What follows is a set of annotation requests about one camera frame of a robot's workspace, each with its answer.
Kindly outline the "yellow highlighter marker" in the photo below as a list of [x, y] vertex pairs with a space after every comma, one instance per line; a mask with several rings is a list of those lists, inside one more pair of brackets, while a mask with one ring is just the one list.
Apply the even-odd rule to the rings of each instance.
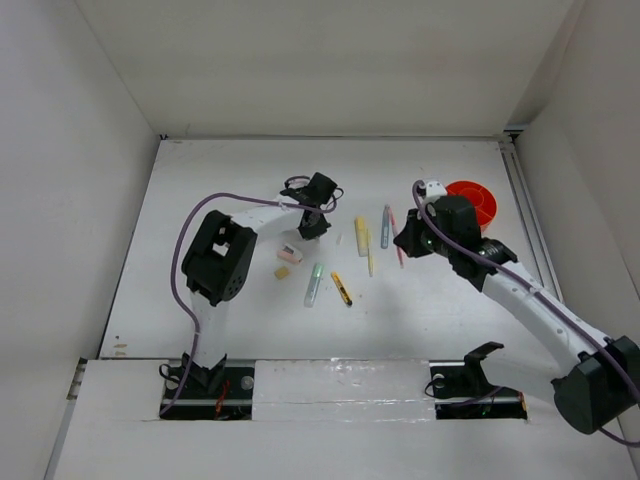
[[358, 255], [366, 257], [368, 255], [368, 227], [366, 220], [362, 216], [356, 216], [354, 228]]

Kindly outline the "red pen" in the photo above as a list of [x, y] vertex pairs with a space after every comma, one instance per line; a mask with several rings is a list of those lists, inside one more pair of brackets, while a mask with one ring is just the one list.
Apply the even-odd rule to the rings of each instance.
[[402, 250], [400, 249], [400, 247], [398, 247], [395, 244], [395, 238], [398, 235], [398, 229], [397, 229], [397, 225], [396, 225], [395, 216], [394, 216], [393, 210], [392, 210], [390, 205], [387, 205], [387, 210], [388, 210], [388, 214], [389, 214], [389, 222], [390, 222], [391, 231], [392, 231], [392, 235], [393, 235], [393, 239], [394, 239], [393, 243], [395, 245], [399, 266], [400, 266], [401, 269], [404, 269], [404, 260], [403, 260]]

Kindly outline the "thin yellow pen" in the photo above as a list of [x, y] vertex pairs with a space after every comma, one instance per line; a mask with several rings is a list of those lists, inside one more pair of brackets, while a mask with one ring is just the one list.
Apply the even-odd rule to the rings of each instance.
[[372, 243], [372, 235], [369, 229], [366, 230], [366, 240], [367, 240], [367, 268], [368, 275], [370, 278], [374, 276], [374, 257], [373, 257], [373, 243]]

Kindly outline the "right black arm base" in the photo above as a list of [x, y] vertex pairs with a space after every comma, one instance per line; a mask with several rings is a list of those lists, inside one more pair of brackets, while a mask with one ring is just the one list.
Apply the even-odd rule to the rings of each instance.
[[435, 401], [437, 420], [527, 420], [521, 392], [488, 382], [481, 362], [503, 345], [485, 343], [462, 360], [429, 362], [430, 378], [424, 395]]

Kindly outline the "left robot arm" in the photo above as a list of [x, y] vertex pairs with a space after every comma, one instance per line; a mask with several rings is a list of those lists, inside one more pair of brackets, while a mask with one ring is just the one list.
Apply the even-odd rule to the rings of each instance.
[[[194, 323], [194, 341], [182, 359], [183, 379], [201, 396], [222, 387], [226, 363], [228, 307], [244, 287], [259, 241], [297, 231], [315, 240], [330, 228], [326, 215], [337, 207], [342, 189], [316, 172], [285, 181], [273, 200], [220, 192], [201, 200], [188, 214], [176, 241], [171, 264], [174, 299]], [[207, 203], [231, 199], [250, 203], [248, 210], [207, 213], [182, 260], [178, 259], [187, 229]]]

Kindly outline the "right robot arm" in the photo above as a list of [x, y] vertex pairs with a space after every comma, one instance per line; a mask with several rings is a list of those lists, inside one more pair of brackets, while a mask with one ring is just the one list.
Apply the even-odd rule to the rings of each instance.
[[436, 180], [411, 187], [415, 206], [393, 242], [410, 258], [439, 255], [477, 291], [509, 312], [554, 360], [541, 369], [505, 360], [502, 345], [489, 342], [469, 352], [462, 369], [465, 387], [483, 396], [500, 387], [553, 405], [583, 434], [639, 404], [639, 347], [612, 338], [579, 318], [530, 274], [502, 242], [481, 232], [472, 203], [448, 194]]

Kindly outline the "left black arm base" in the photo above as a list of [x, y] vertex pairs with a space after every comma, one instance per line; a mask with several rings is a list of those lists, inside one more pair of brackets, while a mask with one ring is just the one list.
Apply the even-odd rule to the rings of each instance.
[[163, 420], [248, 421], [252, 419], [255, 361], [228, 360], [212, 369], [193, 363], [181, 391], [180, 381], [189, 357], [179, 364], [164, 363], [159, 375], [164, 380], [159, 417]]

